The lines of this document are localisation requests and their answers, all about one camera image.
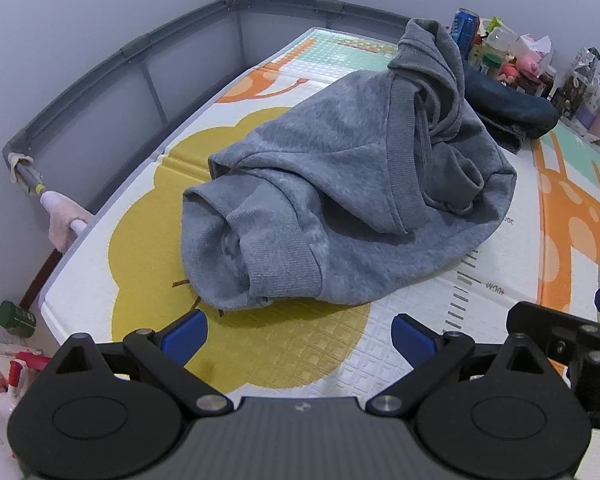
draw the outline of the clothing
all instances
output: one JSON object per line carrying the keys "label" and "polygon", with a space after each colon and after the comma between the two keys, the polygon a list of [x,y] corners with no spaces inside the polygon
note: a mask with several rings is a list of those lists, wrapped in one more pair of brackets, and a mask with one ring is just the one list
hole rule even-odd
{"label": "clothing", "polygon": [[516,173],[462,98],[458,47],[411,20],[385,72],[354,72],[213,154],[184,193],[182,258],[197,293],[382,298],[475,249]]}
{"label": "clothing", "polygon": [[517,153],[527,137],[555,128],[560,113],[547,99],[516,92],[463,63],[464,98],[500,146]]}

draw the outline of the clutter of items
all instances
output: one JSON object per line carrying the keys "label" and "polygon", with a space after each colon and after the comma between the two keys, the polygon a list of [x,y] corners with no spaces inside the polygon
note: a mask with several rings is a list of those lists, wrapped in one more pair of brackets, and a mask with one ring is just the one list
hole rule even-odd
{"label": "clutter of items", "polygon": [[498,16],[481,19],[459,9],[451,35],[469,65],[518,92],[549,99],[567,126],[600,148],[600,52],[595,47],[581,49],[566,73],[558,74],[548,36],[519,36]]}

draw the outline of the bed rail top bar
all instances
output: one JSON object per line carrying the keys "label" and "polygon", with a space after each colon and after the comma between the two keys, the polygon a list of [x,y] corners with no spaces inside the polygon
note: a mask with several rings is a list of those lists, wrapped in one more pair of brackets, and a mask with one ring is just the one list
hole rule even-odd
{"label": "bed rail top bar", "polygon": [[30,156],[39,153],[53,138],[59,123],[72,117],[81,105],[88,104],[103,88],[108,88],[119,76],[132,69],[128,63],[130,60],[140,61],[152,52],[239,11],[319,17],[328,27],[336,22],[346,22],[396,38],[401,36],[408,21],[407,17],[399,14],[337,0],[217,0],[139,36],[87,72],[7,142],[2,149],[5,162],[12,152]]}

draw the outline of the ribbed hem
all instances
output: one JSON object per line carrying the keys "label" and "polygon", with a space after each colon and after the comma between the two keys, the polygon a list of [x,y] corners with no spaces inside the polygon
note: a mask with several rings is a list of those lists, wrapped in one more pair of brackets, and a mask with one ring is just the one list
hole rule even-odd
{"label": "ribbed hem", "polygon": [[230,174],[190,188],[182,218],[185,270],[208,304],[236,310],[320,294],[296,212],[267,180]]}
{"label": "ribbed hem", "polygon": [[424,115],[423,122],[424,109],[414,104],[416,99],[420,97],[415,94],[413,85],[401,76],[394,76],[386,120],[386,163],[395,208],[405,232],[416,230],[429,221],[420,191],[424,176],[418,175],[415,160],[426,168],[431,145],[427,118]]}

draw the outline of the orange giraffe print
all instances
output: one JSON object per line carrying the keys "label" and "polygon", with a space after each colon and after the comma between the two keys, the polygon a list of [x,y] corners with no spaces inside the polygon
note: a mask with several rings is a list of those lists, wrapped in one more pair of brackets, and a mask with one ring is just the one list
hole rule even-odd
{"label": "orange giraffe print", "polygon": [[[571,304],[571,248],[599,265],[600,202],[567,177],[562,150],[554,132],[549,133],[558,170],[547,168],[539,140],[533,144],[540,190],[541,243],[538,303],[567,312]],[[591,161],[600,186],[600,169]]]}
{"label": "orange giraffe print", "polygon": [[302,54],[305,50],[314,46],[315,43],[315,40],[305,40],[279,60],[275,62],[270,61],[264,66],[258,67],[256,70],[249,72],[245,77],[241,78],[240,81],[229,88],[228,91],[225,92],[225,94],[222,95],[222,97],[220,97],[216,102],[235,103],[238,101],[244,101],[246,99],[265,99],[267,97],[285,94],[301,84],[306,83],[309,81],[308,79],[299,78],[288,88],[284,88],[278,92],[272,92],[270,94],[262,94],[262,92],[275,83],[275,81],[278,79],[278,76],[280,76],[280,69],[283,66],[300,56],[300,54]]}

